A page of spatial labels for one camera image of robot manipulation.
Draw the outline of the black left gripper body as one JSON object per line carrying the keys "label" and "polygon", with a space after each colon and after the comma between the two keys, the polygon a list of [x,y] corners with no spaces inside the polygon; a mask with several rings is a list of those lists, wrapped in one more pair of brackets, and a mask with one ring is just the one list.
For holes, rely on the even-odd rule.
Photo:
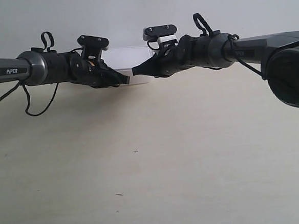
{"label": "black left gripper body", "polygon": [[92,88],[119,86],[118,73],[104,64],[104,62],[100,66],[96,66],[91,61],[82,60],[77,73],[77,80],[79,83]]}

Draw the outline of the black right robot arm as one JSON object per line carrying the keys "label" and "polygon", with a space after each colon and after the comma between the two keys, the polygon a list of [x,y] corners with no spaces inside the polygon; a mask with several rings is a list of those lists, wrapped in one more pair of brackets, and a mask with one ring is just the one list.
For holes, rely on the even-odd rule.
{"label": "black right robot arm", "polygon": [[247,38],[213,32],[184,35],[132,68],[134,75],[167,78],[189,68],[221,70],[235,62],[259,75],[282,103],[299,108],[299,30]]}

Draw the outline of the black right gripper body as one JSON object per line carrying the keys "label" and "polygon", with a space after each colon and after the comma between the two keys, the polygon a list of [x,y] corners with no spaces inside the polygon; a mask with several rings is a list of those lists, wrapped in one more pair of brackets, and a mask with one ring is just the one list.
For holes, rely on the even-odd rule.
{"label": "black right gripper body", "polygon": [[167,78],[172,76],[174,73],[181,72],[187,69],[187,66],[181,64],[176,55],[177,47],[169,47],[165,50],[159,51],[153,55],[152,76],[156,78]]}

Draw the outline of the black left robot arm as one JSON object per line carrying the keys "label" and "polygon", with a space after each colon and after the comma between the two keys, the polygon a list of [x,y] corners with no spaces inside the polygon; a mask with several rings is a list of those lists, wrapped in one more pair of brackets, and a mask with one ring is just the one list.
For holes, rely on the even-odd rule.
{"label": "black left robot arm", "polygon": [[22,52],[18,58],[0,58],[0,83],[18,81],[26,86],[74,83],[92,88],[129,84],[130,77],[107,66],[102,59],[83,58],[77,52]]}

